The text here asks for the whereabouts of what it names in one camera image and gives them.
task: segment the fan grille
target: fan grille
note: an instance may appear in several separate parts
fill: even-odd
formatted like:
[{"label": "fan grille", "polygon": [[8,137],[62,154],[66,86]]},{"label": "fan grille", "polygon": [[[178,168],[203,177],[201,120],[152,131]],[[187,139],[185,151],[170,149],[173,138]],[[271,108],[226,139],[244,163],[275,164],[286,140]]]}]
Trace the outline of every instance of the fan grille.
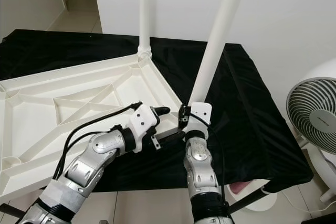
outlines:
[{"label": "fan grille", "polygon": [[322,111],[335,116],[336,120],[336,80],[317,79],[300,83],[288,96],[287,110],[293,125],[308,141],[336,154],[336,131],[317,129],[310,118],[312,112]]}]

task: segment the black tablecloth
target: black tablecloth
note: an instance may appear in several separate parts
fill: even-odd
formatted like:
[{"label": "black tablecloth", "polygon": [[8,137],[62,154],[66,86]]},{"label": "black tablecloth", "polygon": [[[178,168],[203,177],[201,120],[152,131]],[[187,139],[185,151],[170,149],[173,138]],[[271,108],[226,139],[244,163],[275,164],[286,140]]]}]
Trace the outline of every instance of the black tablecloth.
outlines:
[{"label": "black tablecloth", "polygon": [[[138,37],[15,30],[0,44],[0,79],[136,53]],[[152,60],[180,100],[188,102],[206,43],[151,38]],[[226,44],[206,98],[225,148],[225,183],[270,179],[276,192],[313,177],[253,61],[239,44]],[[208,147],[220,184],[221,153]],[[186,187],[184,143],[158,152],[129,153],[109,165],[95,191]]]}]

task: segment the tiled floor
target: tiled floor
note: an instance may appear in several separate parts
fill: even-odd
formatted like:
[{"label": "tiled floor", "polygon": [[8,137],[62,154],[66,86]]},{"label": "tiled floor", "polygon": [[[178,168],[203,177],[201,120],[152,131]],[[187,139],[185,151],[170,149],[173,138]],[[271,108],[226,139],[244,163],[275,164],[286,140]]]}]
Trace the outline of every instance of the tiled floor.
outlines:
[{"label": "tiled floor", "polygon": [[[69,0],[67,5],[68,13],[55,23],[52,30],[102,33],[96,0]],[[295,206],[312,211],[326,207],[319,200],[326,189],[326,185],[315,174],[311,182],[288,188],[285,193]],[[10,205],[26,210],[39,194],[40,191],[33,192],[12,200]],[[226,195],[227,200],[232,204],[232,197],[228,192]],[[290,205],[282,193],[279,193],[271,209],[264,212],[253,212],[244,208],[234,213],[233,218],[237,224],[297,224],[311,217],[332,212],[336,212],[336,204],[324,212],[310,214],[297,210]],[[76,214],[72,223],[98,224],[101,219],[107,220],[110,224],[193,223],[187,189],[93,193]],[[12,224],[16,220],[12,216],[4,215],[1,224]]]}]

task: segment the white plastic tray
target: white plastic tray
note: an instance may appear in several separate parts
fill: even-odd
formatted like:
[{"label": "white plastic tray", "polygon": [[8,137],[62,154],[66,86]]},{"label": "white plastic tray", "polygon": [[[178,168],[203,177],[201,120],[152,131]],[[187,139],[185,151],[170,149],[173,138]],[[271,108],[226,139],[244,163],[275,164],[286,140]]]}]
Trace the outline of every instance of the white plastic tray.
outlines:
[{"label": "white plastic tray", "polygon": [[[171,108],[161,117],[158,138],[177,128],[181,102],[153,62],[138,62],[137,55],[0,81],[0,201],[46,186],[76,126],[138,101]],[[125,125],[131,113],[88,126],[74,137]],[[72,148],[67,163],[89,138]]]}]

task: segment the baseboard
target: baseboard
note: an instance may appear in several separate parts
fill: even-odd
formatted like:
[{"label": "baseboard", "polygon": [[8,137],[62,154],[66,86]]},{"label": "baseboard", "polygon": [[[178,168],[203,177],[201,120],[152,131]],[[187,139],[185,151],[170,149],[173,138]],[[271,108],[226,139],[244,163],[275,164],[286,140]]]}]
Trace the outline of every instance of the baseboard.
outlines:
[{"label": "baseboard", "polygon": [[47,28],[47,31],[53,31],[58,24],[58,21],[61,20],[65,15],[68,14],[68,10],[64,8],[62,12],[54,19],[51,25]]}]

